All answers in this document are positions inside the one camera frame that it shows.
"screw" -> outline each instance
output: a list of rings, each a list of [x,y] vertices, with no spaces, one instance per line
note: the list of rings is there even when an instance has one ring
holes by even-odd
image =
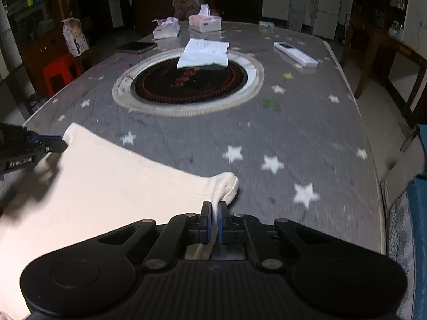
[[[151,258],[145,263],[145,265],[151,270],[159,270],[166,266],[166,262],[161,258]]]
[[[283,263],[276,258],[267,258],[261,265],[268,270],[278,270],[283,266]]]

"wooden table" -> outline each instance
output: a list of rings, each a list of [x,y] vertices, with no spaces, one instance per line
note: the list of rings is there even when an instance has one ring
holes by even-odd
[[[418,90],[420,89],[421,82],[426,73],[427,60],[400,40],[391,37],[386,30],[376,27],[374,24],[370,23],[367,20],[364,20],[357,14],[352,14],[349,22],[349,27],[347,29],[345,45],[342,50],[341,59],[339,61],[341,67],[344,67],[345,60],[349,54],[351,37],[353,36],[354,29],[362,30],[366,32],[369,36],[368,48],[365,52],[362,75],[360,76],[359,84],[357,84],[357,88],[354,93],[355,98],[360,97],[360,94],[362,94],[362,91],[366,83],[368,82],[369,74],[372,69],[372,64],[374,62],[378,46],[380,44],[393,48],[394,50],[398,51],[399,53],[401,53],[402,55],[404,55],[405,57],[420,66],[417,79],[415,80],[414,86],[406,102],[405,108],[402,111],[402,116],[406,118],[408,113],[410,112],[411,104],[414,101]]]

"star-patterned tablecloth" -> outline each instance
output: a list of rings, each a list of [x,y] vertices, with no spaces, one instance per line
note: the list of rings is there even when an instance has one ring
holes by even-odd
[[[265,71],[260,93],[238,107],[186,118],[141,114],[114,102],[112,87],[125,70],[163,50],[184,47],[190,37],[227,41],[230,49],[255,57]],[[318,67],[306,71],[287,60],[275,51],[274,41],[296,46],[317,59]],[[222,31],[199,34],[181,22],[179,37],[157,44],[157,49],[140,55],[116,53],[91,68],[26,126],[43,134],[63,134],[76,122],[192,174],[210,177],[231,171],[240,182],[232,213],[254,215],[269,224],[288,218],[383,250],[372,154],[342,70],[321,39],[235,22],[223,22]]]

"white plastic box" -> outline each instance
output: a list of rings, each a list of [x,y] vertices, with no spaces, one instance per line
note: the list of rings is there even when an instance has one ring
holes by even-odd
[[[219,15],[190,15],[188,24],[191,30],[198,32],[220,31],[221,17]]]

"white circular rim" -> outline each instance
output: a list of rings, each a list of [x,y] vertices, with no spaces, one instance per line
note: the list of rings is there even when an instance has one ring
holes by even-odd
[[[242,66],[248,76],[245,85],[225,98],[191,104],[157,103],[136,98],[132,91],[132,82],[143,70],[159,62],[173,59],[182,54],[184,48],[164,51],[150,56],[124,72],[113,86],[114,101],[130,111],[162,116],[193,116],[218,112],[236,107],[254,98],[264,82],[264,67],[255,58],[237,51],[228,51],[228,58]]]

